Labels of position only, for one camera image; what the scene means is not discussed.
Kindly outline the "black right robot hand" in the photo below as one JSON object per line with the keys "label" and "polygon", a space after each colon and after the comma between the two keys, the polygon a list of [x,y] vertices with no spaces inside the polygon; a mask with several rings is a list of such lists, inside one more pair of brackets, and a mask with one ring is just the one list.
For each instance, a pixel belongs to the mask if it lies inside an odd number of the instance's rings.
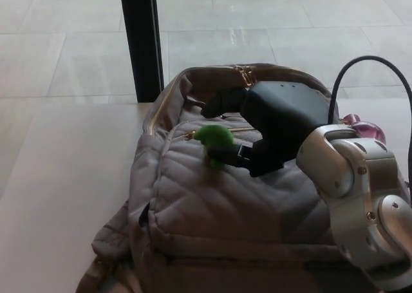
{"label": "black right robot hand", "polygon": [[303,83],[259,82],[220,90],[203,107],[204,117],[239,113],[262,138],[252,146],[217,144],[207,148],[212,160],[242,167],[252,177],[282,169],[307,136],[328,123],[329,99]]}

